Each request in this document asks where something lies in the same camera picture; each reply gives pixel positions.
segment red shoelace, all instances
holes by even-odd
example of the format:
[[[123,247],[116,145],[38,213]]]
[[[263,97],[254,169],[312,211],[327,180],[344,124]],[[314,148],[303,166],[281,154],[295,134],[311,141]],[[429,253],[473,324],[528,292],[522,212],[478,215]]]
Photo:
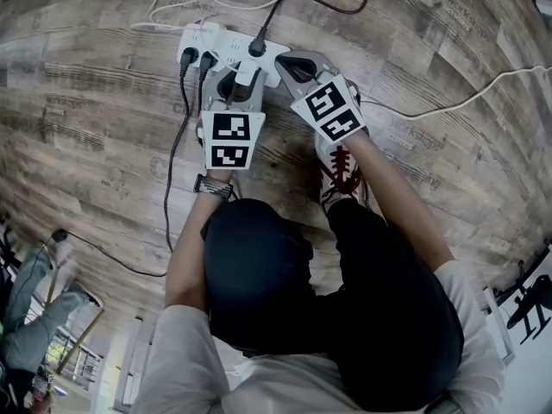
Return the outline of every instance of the red shoelace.
[[[322,164],[322,170],[334,181],[334,184],[323,193],[323,205],[326,204],[336,192],[354,198],[353,192],[361,183],[361,172],[358,168],[353,170],[350,174],[348,172],[349,160],[351,159],[351,153],[348,150],[342,146],[337,146],[337,149],[329,154],[329,156],[333,157],[331,162],[333,163],[332,169],[334,172],[331,172],[324,164]]]

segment gray t-shirt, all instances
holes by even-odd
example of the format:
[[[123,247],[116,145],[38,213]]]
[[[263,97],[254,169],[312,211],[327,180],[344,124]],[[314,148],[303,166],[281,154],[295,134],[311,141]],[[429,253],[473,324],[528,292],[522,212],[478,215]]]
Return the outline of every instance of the gray t-shirt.
[[[461,364],[448,391],[466,414],[498,413],[504,363],[462,265],[457,260],[447,262],[435,275],[458,312],[465,337]],[[240,374],[243,382],[230,391],[205,313],[183,305],[169,307],[158,321],[140,393],[131,412],[365,412],[349,397],[337,365],[325,355],[255,357],[241,365]]]

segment wooden floor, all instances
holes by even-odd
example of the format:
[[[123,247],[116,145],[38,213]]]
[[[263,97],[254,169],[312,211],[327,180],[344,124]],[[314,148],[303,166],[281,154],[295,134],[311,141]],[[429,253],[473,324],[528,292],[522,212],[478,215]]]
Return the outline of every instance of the wooden floor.
[[[327,1],[353,8],[360,0]],[[167,161],[183,104],[179,34],[129,28],[146,21],[151,2],[0,0],[0,208],[28,237],[64,227],[134,268],[162,273]],[[206,0],[160,19],[186,24],[203,13],[251,35],[267,16]],[[268,38],[324,53],[364,99],[405,113],[463,101],[502,71],[552,65],[552,36],[534,0],[369,0],[358,16],[288,0]],[[196,77],[189,72],[190,94]],[[244,196],[267,201],[313,241],[313,284],[327,292],[340,284],[339,256],[316,201],[312,133],[290,103],[283,87],[267,91],[253,168],[239,180]],[[552,72],[503,80],[462,111],[414,123],[362,109],[455,256],[471,262],[474,282],[508,285],[518,261],[552,230]],[[175,160],[175,234],[203,167],[195,123],[194,116]],[[79,278],[104,300],[109,326],[161,310],[163,279],[128,273],[75,245]]]

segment black power cord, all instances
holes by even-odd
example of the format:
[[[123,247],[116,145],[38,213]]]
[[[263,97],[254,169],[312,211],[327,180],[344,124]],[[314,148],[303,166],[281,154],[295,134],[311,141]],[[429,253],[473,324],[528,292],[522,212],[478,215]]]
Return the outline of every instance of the black power cord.
[[[255,39],[251,41],[251,44],[249,44],[249,53],[253,57],[260,57],[267,50],[267,45],[265,44],[265,37],[267,36],[268,25],[270,24],[270,21],[273,19],[274,14],[276,13],[276,10],[284,1],[285,0],[279,0],[274,4],[272,10],[270,11],[270,14],[268,15],[268,18],[265,21],[265,24],[262,26],[262,28],[260,29]],[[330,8],[336,12],[340,12],[342,14],[348,14],[350,16],[359,14],[364,10],[364,8],[366,8],[366,5],[368,4],[368,0],[362,0],[361,5],[357,9],[342,9],[342,8],[337,8],[337,6],[334,6],[333,4],[324,2],[324,0],[312,0],[312,1],[316,3],[320,3],[326,8]]]
[[[179,132],[176,134],[174,143],[172,144],[171,155],[169,156],[169,167],[168,174],[166,178],[166,190],[165,190],[165,200],[163,201],[163,211],[165,212],[165,240],[166,245],[169,247],[171,252],[173,251],[173,244],[171,243],[171,229],[169,221],[169,211],[168,211],[168,201],[169,194],[171,193],[171,185],[173,183],[173,161],[174,155],[176,154],[176,149],[179,146],[180,138],[186,129],[188,120],[190,119],[190,103],[188,103],[188,97],[186,96],[186,90],[184,87],[184,78],[188,67],[191,63],[194,63],[198,59],[198,51],[194,47],[187,47],[183,52],[180,58],[180,92],[182,93],[182,98],[184,99],[184,120],[180,125]],[[201,112],[201,107],[203,104],[203,87],[204,81],[207,77],[207,72],[216,64],[216,59],[211,55],[211,53],[206,52],[201,57],[201,62],[199,63],[199,85],[198,85],[198,116]]]
[[[110,258],[111,260],[114,260],[121,267],[126,268],[127,270],[129,270],[132,273],[141,274],[142,276],[149,276],[150,278],[164,278],[166,276],[166,273],[149,273],[149,272],[141,272],[140,270],[135,270],[134,268],[129,267],[128,265],[126,265],[124,262],[118,260],[115,256],[112,256],[111,254],[107,253],[103,248],[101,248],[99,245],[95,244],[94,242],[90,242],[87,239],[85,239],[85,238],[83,238],[79,235],[75,235],[74,233],[72,233],[70,231],[66,231],[66,233],[68,235],[76,237],[77,239],[79,239],[82,242],[87,243],[91,247],[94,247],[98,252],[104,254],[105,256]]]

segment white power strip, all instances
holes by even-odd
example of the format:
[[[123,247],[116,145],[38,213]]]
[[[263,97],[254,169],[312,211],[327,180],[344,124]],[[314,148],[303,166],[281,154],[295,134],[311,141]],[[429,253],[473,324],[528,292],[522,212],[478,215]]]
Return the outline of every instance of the white power strip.
[[[281,77],[274,66],[274,59],[281,53],[289,52],[290,48],[279,45],[278,43],[272,43],[271,41],[265,41],[267,51],[262,57],[255,58],[249,55],[248,51],[249,43],[251,43],[253,39],[254,37],[251,35],[229,31],[217,23],[205,22],[201,27],[198,23],[190,23],[186,25],[182,38],[180,38],[177,60],[180,62],[182,51],[187,47],[195,47],[199,52],[199,57],[211,49],[218,54],[221,60],[226,61],[226,63],[231,66],[238,61],[252,60],[267,73],[265,85],[268,87],[277,87]],[[200,61],[201,60],[196,60],[192,66],[199,67]],[[219,60],[212,70],[217,72],[221,71],[223,68],[224,64]]]

